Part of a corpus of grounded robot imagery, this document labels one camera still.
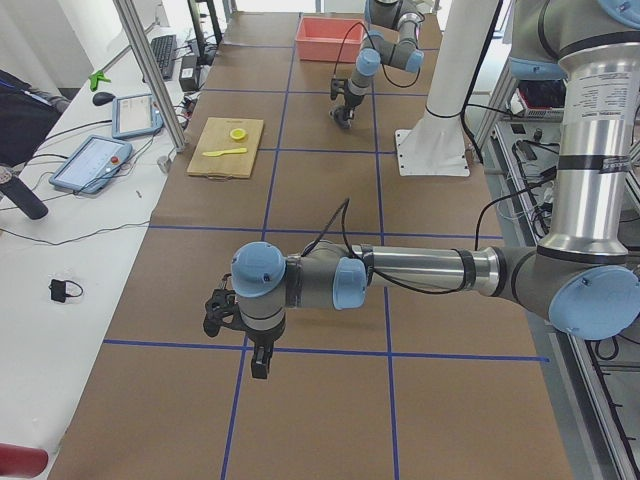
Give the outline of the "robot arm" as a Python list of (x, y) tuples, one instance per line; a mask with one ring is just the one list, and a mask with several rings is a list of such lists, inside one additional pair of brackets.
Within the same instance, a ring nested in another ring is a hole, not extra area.
[(475, 290), (584, 340), (613, 337), (639, 312), (639, 280), (618, 230), (639, 95), (635, 1), (520, 1), (512, 60), (566, 83), (551, 222), (534, 247), (434, 250), (334, 244), (296, 255), (252, 242), (231, 261), (233, 321), (267, 377), (290, 308), (360, 307), (368, 287), (427, 295)]
[(331, 79), (330, 97), (343, 96), (330, 116), (343, 129), (351, 126), (356, 108), (370, 91), (380, 67), (390, 66), (408, 73), (418, 73), (424, 62), (419, 49), (419, 31), (424, 21), (423, 8), (417, 1), (366, 1), (364, 20), (370, 26), (381, 26), (398, 33), (398, 41), (390, 42), (374, 29), (365, 30), (355, 66), (349, 78)]

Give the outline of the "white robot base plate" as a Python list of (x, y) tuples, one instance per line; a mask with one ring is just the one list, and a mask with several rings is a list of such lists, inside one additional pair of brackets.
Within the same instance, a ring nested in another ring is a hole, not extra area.
[(395, 131), (398, 169), (401, 176), (468, 177), (470, 170), (465, 156), (461, 130), (453, 134)]

